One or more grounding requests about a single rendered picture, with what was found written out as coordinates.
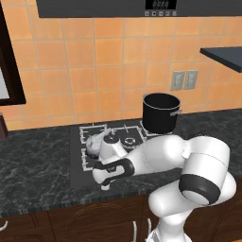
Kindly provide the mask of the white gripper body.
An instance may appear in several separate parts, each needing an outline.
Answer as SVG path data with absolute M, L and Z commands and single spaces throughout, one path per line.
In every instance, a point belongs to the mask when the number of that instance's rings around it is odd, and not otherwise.
M 108 191 L 110 189 L 110 184 L 104 184 L 104 181 L 110 177 L 109 173 L 106 170 L 93 169 L 94 180 L 101 185 L 103 191 Z

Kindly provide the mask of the grey white kettle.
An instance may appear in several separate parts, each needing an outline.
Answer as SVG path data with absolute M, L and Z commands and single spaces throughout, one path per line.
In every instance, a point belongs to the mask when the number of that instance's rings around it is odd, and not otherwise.
M 109 134 L 112 129 L 106 129 L 99 134 L 90 136 L 86 141 L 87 155 L 91 158 L 97 159 L 100 154 L 101 142 L 105 135 Z

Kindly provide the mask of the black hob with white grates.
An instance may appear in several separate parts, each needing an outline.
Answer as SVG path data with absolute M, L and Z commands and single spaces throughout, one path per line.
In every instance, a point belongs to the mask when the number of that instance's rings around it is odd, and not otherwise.
M 95 160 L 86 155 L 86 141 L 95 134 L 112 129 L 120 138 L 127 152 L 148 139 L 156 137 L 144 129 L 141 119 L 115 120 L 110 122 L 75 125 L 70 128 L 70 187 L 80 188 L 95 184 L 92 169 Z

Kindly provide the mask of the black cooking pot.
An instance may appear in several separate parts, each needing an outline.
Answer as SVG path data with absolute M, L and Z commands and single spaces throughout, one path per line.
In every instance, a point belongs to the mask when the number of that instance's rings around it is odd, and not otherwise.
M 156 134 L 167 134 L 176 128 L 181 101 L 169 94 L 150 93 L 143 97 L 143 127 Z

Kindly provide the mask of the dark grey range hood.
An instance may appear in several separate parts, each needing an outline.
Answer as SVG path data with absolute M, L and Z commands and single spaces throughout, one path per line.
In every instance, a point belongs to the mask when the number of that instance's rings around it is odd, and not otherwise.
M 36 0 L 41 18 L 242 16 L 242 0 Z

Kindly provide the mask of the grey wall socket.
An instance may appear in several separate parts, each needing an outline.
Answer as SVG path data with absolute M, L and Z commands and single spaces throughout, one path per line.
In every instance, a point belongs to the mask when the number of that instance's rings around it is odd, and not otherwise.
M 191 90 L 191 89 L 195 88 L 198 73 L 199 73 L 198 70 L 188 70 L 186 72 L 185 83 L 184 83 L 184 86 L 183 86 L 184 90 Z
M 185 71 L 174 71 L 172 75 L 171 91 L 182 89 Z

